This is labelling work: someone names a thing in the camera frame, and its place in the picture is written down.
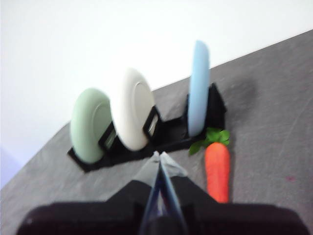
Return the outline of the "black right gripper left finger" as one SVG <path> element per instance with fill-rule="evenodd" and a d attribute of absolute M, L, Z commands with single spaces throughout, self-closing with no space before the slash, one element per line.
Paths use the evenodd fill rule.
<path fill-rule="evenodd" d="M 32 209 L 19 235 L 131 235 L 143 219 L 159 168 L 156 151 L 139 172 L 106 201 L 57 202 Z"/>

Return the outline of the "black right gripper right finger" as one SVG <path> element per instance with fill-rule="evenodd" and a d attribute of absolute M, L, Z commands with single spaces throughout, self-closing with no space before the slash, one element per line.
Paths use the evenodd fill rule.
<path fill-rule="evenodd" d="M 166 152 L 160 155 L 191 235 L 308 235 L 300 216 L 267 204 L 218 203 Z"/>

